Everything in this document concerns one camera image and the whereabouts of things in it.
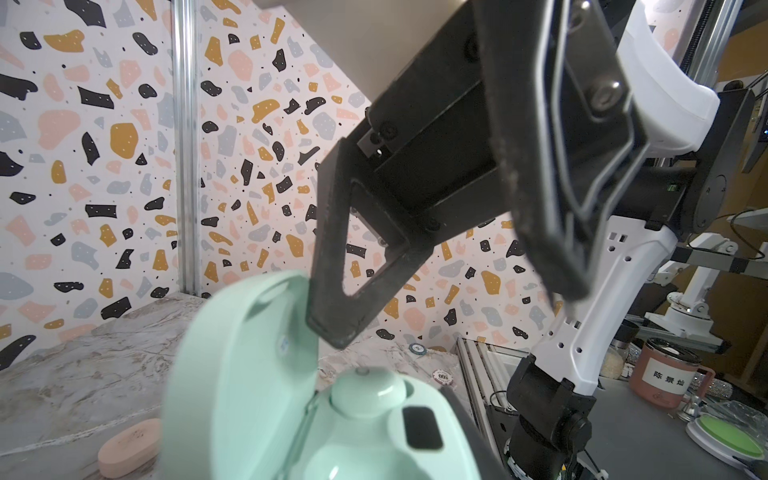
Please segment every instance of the white poker chip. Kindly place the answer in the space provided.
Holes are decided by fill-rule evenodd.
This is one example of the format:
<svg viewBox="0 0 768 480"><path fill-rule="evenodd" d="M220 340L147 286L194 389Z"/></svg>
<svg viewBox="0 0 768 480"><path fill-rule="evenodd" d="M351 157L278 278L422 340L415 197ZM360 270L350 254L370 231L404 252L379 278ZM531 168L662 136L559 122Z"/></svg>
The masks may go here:
<svg viewBox="0 0 768 480"><path fill-rule="evenodd" d="M416 355L426 355L427 353L426 347L421 343L411 343L408 345L408 350L410 350L411 353L415 353Z"/></svg>
<svg viewBox="0 0 768 480"><path fill-rule="evenodd" d="M432 372L432 378L440 385L451 385L453 383L453 375L441 369Z"/></svg>

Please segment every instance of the terrazzo wallpaper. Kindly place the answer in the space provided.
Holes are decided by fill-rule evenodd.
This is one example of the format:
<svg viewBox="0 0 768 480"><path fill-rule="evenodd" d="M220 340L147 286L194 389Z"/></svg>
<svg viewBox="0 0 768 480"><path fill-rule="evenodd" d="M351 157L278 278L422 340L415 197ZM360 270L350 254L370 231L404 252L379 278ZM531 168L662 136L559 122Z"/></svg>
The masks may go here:
<svg viewBox="0 0 768 480"><path fill-rule="evenodd" d="M204 296L245 276L309 272L316 168L369 101L282 8L201 0L200 236ZM345 290L383 264L350 218ZM435 248L369 335L436 349L457 336L525 348L553 320L512 221L494 219Z"/></svg>
<svg viewBox="0 0 768 480"><path fill-rule="evenodd" d="M177 290L170 5L0 2L0 369Z"/></svg>

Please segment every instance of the green lid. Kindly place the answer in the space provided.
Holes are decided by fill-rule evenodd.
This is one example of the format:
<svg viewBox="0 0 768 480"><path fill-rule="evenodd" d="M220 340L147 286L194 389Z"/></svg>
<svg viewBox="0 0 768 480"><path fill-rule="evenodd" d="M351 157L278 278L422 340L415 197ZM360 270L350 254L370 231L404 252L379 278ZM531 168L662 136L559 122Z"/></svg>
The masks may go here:
<svg viewBox="0 0 768 480"><path fill-rule="evenodd" d="M272 479L315 393L317 335L301 272L256 275L208 300L163 405L164 480Z"/></svg>
<svg viewBox="0 0 768 480"><path fill-rule="evenodd" d="M763 449L752 437L724 420L704 415L699 418L699 426L712 435L713 439L741 454L750 457L760 457L763 454Z"/></svg>

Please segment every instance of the blue poker chip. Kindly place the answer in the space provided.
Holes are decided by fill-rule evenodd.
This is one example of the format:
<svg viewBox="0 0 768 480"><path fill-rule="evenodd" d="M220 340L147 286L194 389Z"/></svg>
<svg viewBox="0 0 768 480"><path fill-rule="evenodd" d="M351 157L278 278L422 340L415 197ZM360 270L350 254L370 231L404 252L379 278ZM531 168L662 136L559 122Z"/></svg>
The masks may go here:
<svg viewBox="0 0 768 480"><path fill-rule="evenodd" d="M411 353L415 353L416 355L426 355L427 353L427 348L421 343L411 343L408 345L408 350L410 350Z"/></svg>

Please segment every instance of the marble tabletop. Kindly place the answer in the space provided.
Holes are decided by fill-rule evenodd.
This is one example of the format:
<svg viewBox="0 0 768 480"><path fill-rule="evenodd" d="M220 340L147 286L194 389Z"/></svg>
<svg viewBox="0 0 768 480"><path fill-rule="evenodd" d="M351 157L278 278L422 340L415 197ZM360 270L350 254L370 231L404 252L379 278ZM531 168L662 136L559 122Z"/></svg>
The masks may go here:
<svg viewBox="0 0 768 480"><path fill-rule="evenodd" d="M126 428L161 416L176 348L204 302L169 295L0 372L0 478L102 479L98 449ZM440 387L432 374L442 369L471 415L456 355L427 350L417 356L372 334L342 351L321 342L317 388L357 366L387 366ZM154 466L148 462L123 478L157 479Z"/></svg>

